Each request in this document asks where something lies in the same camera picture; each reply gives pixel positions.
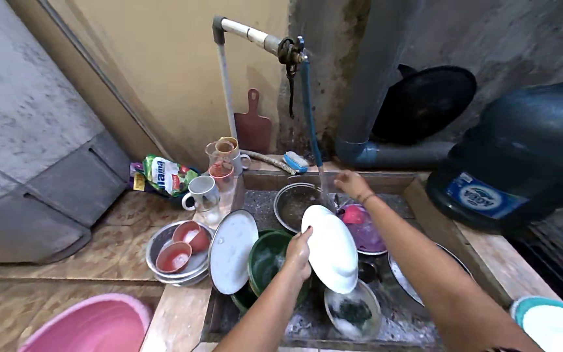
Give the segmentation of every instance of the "detergent pouch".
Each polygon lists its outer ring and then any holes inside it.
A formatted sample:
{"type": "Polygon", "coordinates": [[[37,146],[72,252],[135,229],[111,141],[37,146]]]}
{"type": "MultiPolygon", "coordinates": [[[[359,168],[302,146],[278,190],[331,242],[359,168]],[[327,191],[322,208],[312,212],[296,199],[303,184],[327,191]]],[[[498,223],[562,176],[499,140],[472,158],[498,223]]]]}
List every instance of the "detergent pouch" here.
{"type": "Polygon", "coordinates": [[[172,197],[187,192],[190,181],[198,176],[188,167],[153,154],[143,160],[143,168],[145,178],[153,188],[172,197]]]}

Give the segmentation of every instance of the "bracelet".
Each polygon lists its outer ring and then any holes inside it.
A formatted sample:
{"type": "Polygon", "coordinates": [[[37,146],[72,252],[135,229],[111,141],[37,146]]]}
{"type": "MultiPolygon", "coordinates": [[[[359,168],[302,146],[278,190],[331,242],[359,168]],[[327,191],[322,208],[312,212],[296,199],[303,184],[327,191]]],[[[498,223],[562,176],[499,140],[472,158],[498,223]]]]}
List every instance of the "bracelet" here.
{"type": "Polygon", "coordinates": [[[371,193],[368,196],[366,196],[363,200],[360,201],[360,203],[362,203],[362,205],[364,205],[364,203],[370,199],[372,196],[377,196],[377,194],[371,193]]]}

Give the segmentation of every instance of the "red bowl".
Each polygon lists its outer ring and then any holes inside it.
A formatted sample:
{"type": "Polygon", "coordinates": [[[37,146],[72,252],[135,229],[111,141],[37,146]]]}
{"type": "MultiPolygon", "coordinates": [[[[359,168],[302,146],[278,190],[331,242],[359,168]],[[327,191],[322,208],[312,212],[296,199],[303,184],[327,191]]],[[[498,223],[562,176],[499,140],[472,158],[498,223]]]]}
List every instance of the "red bowl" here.
{"type": "Polygon", "coordinates": [[[208,230],[196,221],[183,222],[173,231],[173,242],[190,244],[193,253],[207,251],[209,248],[208,230]]]}
{"type": "Polygon", "coordinates": [[[193,248],[185,242],[176,242],[166,246],[158,254],[156,268],[163,273],[172,274],[180,272],[193,254],[193,248]]]}

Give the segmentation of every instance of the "water gallon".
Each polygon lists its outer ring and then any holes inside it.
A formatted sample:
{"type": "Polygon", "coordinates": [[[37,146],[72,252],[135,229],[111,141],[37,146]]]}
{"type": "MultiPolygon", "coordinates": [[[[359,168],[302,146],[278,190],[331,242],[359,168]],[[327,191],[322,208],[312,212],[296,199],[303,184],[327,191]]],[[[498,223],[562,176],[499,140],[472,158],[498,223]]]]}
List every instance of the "water gallon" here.
{"type": "Polygon", "coordinates": [[[447,217],[487,232],[563,207],[563,83],[491,102],[426,186],[447,217]]]}

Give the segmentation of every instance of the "green bowl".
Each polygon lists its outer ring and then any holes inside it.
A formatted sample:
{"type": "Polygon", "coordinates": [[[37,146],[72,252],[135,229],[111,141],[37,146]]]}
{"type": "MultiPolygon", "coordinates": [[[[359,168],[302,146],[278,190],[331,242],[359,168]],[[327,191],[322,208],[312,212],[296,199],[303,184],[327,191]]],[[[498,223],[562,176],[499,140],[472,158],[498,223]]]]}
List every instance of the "green bowl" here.
{"type": "Polygon", "coordinates": [[[289,235],[293,235],[290,232],[288,232],[288,230],[286,230],[285,228],[264,228],[263,230],[259,230],[258,231],[258,237],[262,237],[266,234],[270,234],[271,232],[281,232],[282,234],[289,234],[289,235]]]}
{"type": "MultiPolygon", "coordinates": [[[[282,232],[269,232],[261,236],[251,248],[247,270],[249,273],[249,285],[256,296],[260,297],[264,289],[279,272],[286,258],[286,249],[292,236],[282,232]]],[[[310,279],[308,278],[299,291],[296,305],[301,304],[308,296],[310,290],[310,279]]]]}
{"type": "Polygon", "coordinates": [[[240,315],[244,315],[251,306],[258,299],[258,296],[253,293],[249,283],[246,283],[238,292],[232,294],[231,300],[236,304],[236,307],[240,310],[240,315]]]}

